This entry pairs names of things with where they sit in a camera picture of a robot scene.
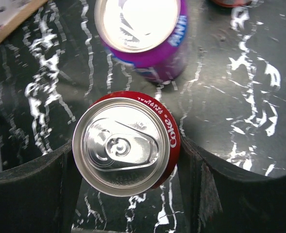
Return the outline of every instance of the soda can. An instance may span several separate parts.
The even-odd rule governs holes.
[[[94,17],[112,56],[149,81],[171,81],[185,69],[186,0],[97,0]]]
[[[251,4],[252,0],[212,0],[223,7],[238,7]]]
[[[119,91],[100,98],[83,114],[72,149],[91,186],[129,197],[159,187],[170,176],[180,143],[177,124],[159,101]]]

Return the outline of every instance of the red can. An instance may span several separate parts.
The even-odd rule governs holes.
[[[212,0],[223,7],[237,7],[251,4],[252,0]]]
[[[118,91],[84,113],[72,146],[76,165],[90,185],[128,197],[155,189],[170,176],[181,142],[173,116],[159,101]]]

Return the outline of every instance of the can rim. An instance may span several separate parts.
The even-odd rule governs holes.
[[[172,32],[174,31],[176,25],[177,25],[177,22],[178,22],[178,17],[180,15],[180,12],[181,12],[181,0],[175,0],[177,2],[177,16],[176,16],[176,19],[175,19],[175,22],[174,24],[172,24],[172,27],[170,29],[170,31],[168,31],[165,35],[163,35],[163,39],[162,40],[159,40],[157,43],[154,43],[146,48],[143,48],[143,49],[129,49],[127,48],[126,46],[122,46],[121,48],[119,46],[117,46],[108,36],[108,33],[107,31],[105,30],[105,27],[104,27],[104,22],[103,20],[101,19],[101,12],[103,12],[103,7],[106,6],[106,3],[107,3],[108,0],[96,0],[96,3],[95,3],[95,7],[94,7],[94,20],[95,20],[95,27],[97,28],[97,31],[101,37],[101,39],[110,47],[118,50],[118,51],[121,51],[121,52],[127,52],[127,53],[137,53],[137,52],[145,52],[145,51],[148,51],[148,50],[152,50],[154,49],[155,47],[157,47],[158,45],[162,44],[163,42],[165,42],[165,40],[172,34]]]
[[[156,127],[158,128],[158,132],[160,134],[160,138],[162,139],[162,147],[163,147],[163,153],[160,155],[162,161],[158,165],[158,169],[155,169],[153,173],[148,174],[147,177],[143,179],[143,182],[140,183],[138,186],[131,186],[126,188],[117,188],[109,186],[105,183],[103,183],[96,174],[92,173],[90,170],[90,167],[87,165],[88,161],[86,158],[83,157],[83,151],[82,151],[82,136],[83,136],[83,130],[86,126],[86,122],[90,121],[90,116],[96,116],[98,113],[100,113],[103,109],[101,106],[105,106],[110,102],[114,102],[117,100],[122,101],[128,101],[135,103],[135,106],[141,107],[140,109],[147,110],[147,113],[150,117],[152,117],[154,120],[156,120]],[[102,193],[105,193],[110,196],[116,196],[116,197],[129,197],[138,195],[141,193],[144,193],[145,191],[152,188],[158,180],[162,177],[164,172],[167,169],[168,162],[169,162],[169,156],[170,156],[170,145],[168,140],[168,132],[165,128],[164,123],[162,122],[161,118],[153,112],[151,109],[149,109],[146,105],[142,104],[141,102],[129,99],[129,98],[110,98],[106,100],[102,100],[97,102],[96,104],[92,105],[79,119],[74,135],[72,140],[72,150],[73,150],[73,156],[76,163],[76,166],[78,170],[80,171],[83,178],[95,189],[99,190]]]

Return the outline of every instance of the coke logo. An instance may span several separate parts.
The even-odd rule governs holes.
[[[173,125],[172,125],[172,122],[170,121],[170,119],[168,119],[168,116],[167,115],[164,115],[165,116],[165,120],[164,122],[166,123],[167,125],[167,132],[168,132],[168,135],[170,137],[170,146],[172,148],[176,147],[176,144],[177,144],[177,141],[176,141],[176,133],[173,129]]]

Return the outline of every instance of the fanta logo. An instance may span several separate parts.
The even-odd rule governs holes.
[[[170,146],[172,148],[174,148],[174,147],[176,147],[176,143],[177,143],[177,141],[176,141],[176,133],[175,133],[175,131],[173,129],[172,122],[168,118],[165,119],[165,123],[167,125],[168,135],[170,137]]]
[[[187,17],[186,16],[179,16],[176,27],[174,29],[174,33],[169,37],[168,43],[173,46],[177,47],[183,40],[186,32],[187,27]]]

